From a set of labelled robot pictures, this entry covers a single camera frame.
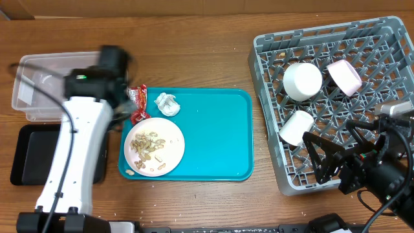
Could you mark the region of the red snack wrapper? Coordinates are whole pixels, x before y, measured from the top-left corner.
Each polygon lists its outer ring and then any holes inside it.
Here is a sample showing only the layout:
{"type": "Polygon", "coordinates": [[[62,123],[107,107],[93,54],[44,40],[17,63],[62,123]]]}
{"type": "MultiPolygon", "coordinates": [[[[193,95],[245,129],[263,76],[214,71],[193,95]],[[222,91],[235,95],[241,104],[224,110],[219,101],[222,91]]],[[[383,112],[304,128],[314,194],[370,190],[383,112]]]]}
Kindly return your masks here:
{"type": "Polygon", "coordinates": [[[129,87],[128,96],[135,103],[137,110],[131,114],[132,125],[145,119],[151,118],[147,112],[147,86],[142,84],[138,87],[129,87]]]}

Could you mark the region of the white tissue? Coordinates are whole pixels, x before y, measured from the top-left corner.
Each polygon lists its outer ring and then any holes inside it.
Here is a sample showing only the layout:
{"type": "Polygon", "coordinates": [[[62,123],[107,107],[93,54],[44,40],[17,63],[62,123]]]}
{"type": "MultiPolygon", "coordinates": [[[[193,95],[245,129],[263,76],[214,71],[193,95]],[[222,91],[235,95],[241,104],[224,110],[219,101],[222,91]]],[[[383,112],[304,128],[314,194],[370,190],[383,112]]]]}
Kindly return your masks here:
{"type": "Polygon", "coordinates": [[[167,117],[174,117],[180,111],[180,105],[172,94],[161,93],[154,103],[156,103],[158,110],[167,117]]]}

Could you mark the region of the large white plate with peanuts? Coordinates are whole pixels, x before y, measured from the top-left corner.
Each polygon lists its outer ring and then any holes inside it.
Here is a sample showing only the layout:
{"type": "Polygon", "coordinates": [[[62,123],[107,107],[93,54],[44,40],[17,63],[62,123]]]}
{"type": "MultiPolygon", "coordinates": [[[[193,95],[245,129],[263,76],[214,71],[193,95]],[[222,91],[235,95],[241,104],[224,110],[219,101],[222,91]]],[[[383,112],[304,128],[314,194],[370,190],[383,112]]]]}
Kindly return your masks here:
{"type": "Polygon", "coordinates": [[[165,118],[145,119],[131,128],[124,141],[124,158],[134,173],[160,177],[173,171],[185,151],[182,131],[165,118]]]}

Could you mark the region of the white bowl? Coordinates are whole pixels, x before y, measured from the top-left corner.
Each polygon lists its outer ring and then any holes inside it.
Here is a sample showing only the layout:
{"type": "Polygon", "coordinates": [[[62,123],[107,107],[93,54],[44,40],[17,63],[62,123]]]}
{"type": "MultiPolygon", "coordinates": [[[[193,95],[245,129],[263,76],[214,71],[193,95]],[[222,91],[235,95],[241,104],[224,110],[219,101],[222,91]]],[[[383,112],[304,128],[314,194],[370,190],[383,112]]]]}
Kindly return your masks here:
{"type": "Polygon", "coordinates": [[[283,88],[295,101],[302,102],[316,95],[322,85],[322,75],[311,63],[294,63],[283,75],[283,88]]]}

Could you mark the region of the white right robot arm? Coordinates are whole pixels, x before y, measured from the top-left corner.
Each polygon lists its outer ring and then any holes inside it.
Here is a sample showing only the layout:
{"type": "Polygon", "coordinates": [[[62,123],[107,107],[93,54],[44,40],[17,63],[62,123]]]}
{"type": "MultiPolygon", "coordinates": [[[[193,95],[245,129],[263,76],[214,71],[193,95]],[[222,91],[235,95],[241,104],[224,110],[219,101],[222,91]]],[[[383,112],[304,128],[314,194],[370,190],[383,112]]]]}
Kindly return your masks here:
{"type": "Polygon", "coordinates": [[[345,127],[357,143],[353,148],[303,134],[317,182],[339,176],[343,194],[367,190],[381,202],[362,232],[382,214],[394,214],[412,227],[413,122],[383,116],[372,123],[351,120],[345,127]]]}

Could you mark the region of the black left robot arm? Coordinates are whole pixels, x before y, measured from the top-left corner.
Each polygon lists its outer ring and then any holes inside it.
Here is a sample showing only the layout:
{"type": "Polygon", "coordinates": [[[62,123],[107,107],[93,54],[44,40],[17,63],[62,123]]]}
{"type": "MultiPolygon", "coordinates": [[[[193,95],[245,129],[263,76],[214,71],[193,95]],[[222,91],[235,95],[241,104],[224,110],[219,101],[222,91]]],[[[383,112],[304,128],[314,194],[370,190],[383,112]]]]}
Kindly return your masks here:
{"type": "Polygon", "coordinates": [[[63,76],[62,102],[28,80],[24,83],[62,111],[54,158],[33,212],[18,215],[18,232],[138,232],[134,221],[93,216],[93,179],[107,132],[127,120],[136,105],[127,95],[131,57],[116,45],[103,45],[96,65],[63,76]]]}

